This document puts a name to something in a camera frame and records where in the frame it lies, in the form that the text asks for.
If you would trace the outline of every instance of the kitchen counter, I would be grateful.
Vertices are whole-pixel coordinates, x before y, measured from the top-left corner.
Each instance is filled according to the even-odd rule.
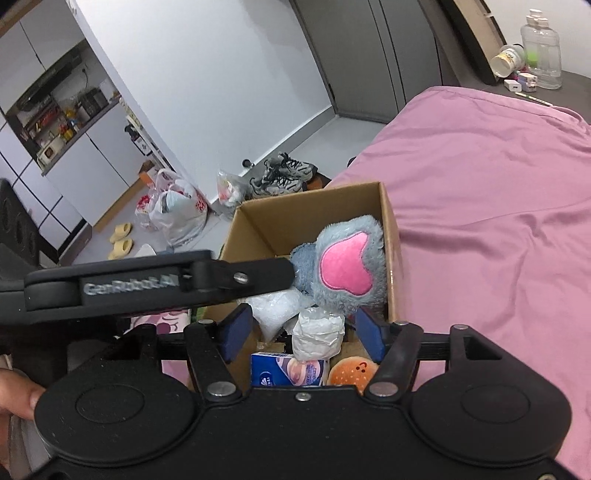
[[[82,128],[80,128],[80,131],[78,131],[76,133],[76,135],[74,135],[71,140],[65,144],[64,148],[62,148],[55,157],[53,157],[53,160],[47,165],[47,167],[45,167],[42,172],[41,175],[45,176],[47,175],[47,173],[56,165],[57,162],[60,161],[60,158],[62,158],[62,156],[64,155],[64,153],[66,153],[70,147],[76,143],[76,140],[78,140],[82,135],[84,135],[88,129],[90,127],[92,127],[95,123],[97,123],[101,118],[103,118],[105,116],[105,114],[111,110],[113,107],[115,107],[115,105],[117,105],[119,103],[119,98],[116,98],[115,100],[111,100],[111,102],[109,103],[109,105],[107,105],[105,108],[103,108],[96,116],[94,116],[93,118],[91,118],[90,120],[88,120],[88,122],[86,123],[86,125],[84,125]]]

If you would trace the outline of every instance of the pen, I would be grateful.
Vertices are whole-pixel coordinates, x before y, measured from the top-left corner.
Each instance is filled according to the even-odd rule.
[[[516,95],[519,95],[520,97],[527,98],[529,100],[533,100],[534,102],[541,103],[542,105],[545,105],[545,106],[554,106],[550,102],[546,102],[545,100],[540,100],[539,98],[532,97],[531,95],[528,95],[527,93],[522,93],[522,92],[514,92],[514,93]]]

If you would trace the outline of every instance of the hamburger plush toy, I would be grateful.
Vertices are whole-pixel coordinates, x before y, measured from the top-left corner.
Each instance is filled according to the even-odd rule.
[[[338,362],[329,373],[328,385],[355,385],[360,394],[378,371],[375,364],[362,356],[350,356]]]

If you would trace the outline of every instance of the plastic bottle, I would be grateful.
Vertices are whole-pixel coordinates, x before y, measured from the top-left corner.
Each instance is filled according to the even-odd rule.
[[[544,17],[534,17],[535,27],[529,23],[522,27],[527,63],[532,74],[538,77],[538,86],[556,90],[562,86],[562,60],[560,37]]]
[[[525,48],[526,63],[537,65],[538,63],[538,45],[536,43],[536,33],[538,29],[538,18],[542,18],[541,10],[531,9],[530,14],[525,17],[527,23],[521,27],[521,39]]]

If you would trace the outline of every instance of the pink fabric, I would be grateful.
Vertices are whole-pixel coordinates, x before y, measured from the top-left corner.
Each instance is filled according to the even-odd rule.
[[[320,258],[320,279],[332,290],[346,290],[352,295],[365,295],[371,290],[371,274],[363,265],[363,249],[368,234],[359,232],[332,244]]]
[[[182,332],[190,322],[189,311],[178,310],[144,315],[143,317],[133,317],[129,329],[131,330],[143,323],[151,323],[152,325],[156,325],[156,333],[158,334],[175,333]],[[185,385],[189,383],[189,368],[185,360],[163,360],[162,373],[176,378]]]
[[[434,87],[334,184],[380,180],[406,318],[473,326],[568,397],[558,460],[591,478],[591,127],[574,112]],[[419,381],[442,372],[424,362]]]

